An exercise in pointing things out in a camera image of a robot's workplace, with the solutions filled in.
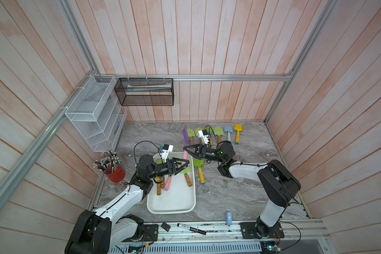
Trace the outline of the bright green yellow-handled shovel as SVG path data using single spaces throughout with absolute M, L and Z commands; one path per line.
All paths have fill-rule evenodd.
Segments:
M 205 126 L 204 129 L 205 129 L 205 130 L 207 131 L 207 133 L 208 133 L 208 144 L 209 144 L 210 146 L 212 146 L 212 145 L 213 145 L 213 141 L 212 141 L 211 133 L 212 133 L 213 129 L 212 129 L 212 127 L 211 127 L 210 125 Z

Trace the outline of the pink handled purple shovel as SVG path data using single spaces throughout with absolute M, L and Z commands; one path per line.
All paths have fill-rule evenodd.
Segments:
M 185 146 L 188 146 L 189 145 L 189 136 L 187 133 L 187 126 L 185 126 L 185 128 L 183 129 L 183 137 L 184 137 Z M 184 150 L 183 159 L 185 159 L 185 160 L 188 159 L 188 152 L 186 150 Z

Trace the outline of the yellow plastic shovel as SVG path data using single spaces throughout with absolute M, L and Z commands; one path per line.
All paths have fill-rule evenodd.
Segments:
M 243 126 L 242 126 L 242 124 L 235 124 L 234 129 L 237 132 L 235 143 L 238 145 L 240 143 L 240 133 L 241 133 L 241 131 L 243 131 Z

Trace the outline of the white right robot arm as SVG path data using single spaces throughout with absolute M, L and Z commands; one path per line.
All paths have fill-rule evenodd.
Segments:
M 280 232 L 279 219 L 301 189 L 300 182 L 278 160 L 266 164 L 249 164 L 236 161 L 235 151 L 229 141 L 223 141 L 215 149 L 208 145 L 185 146 L 184 151 L 196 159 L 218 162 L 219 173 L 227 178 L 245 178 L 260 182 L 268 196 L 266 207 L 252 229 L 242 226 L 253 238 L 268 238 Z

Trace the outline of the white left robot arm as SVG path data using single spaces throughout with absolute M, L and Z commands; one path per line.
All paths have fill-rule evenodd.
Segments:
M 111 247 L 131 238 L 142 238 L 143 219 L 127 211 L 142 201 L 156 183 L 156 177 L 177 175 L 189 160 L 172 158 L 157 164 L 143 155 L 128 187 L 111 202 L 95 211 L 80 214 L 65 247 L 66 254 L 106 254 Z

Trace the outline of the light blue shovel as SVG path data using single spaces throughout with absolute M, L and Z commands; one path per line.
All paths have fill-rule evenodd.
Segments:
M 231 125 L 226 125 L 224 126 L 223 130 L 227 134 L 227 140 L 231 142 L 231 133 L 233 133 L 233 127 Z

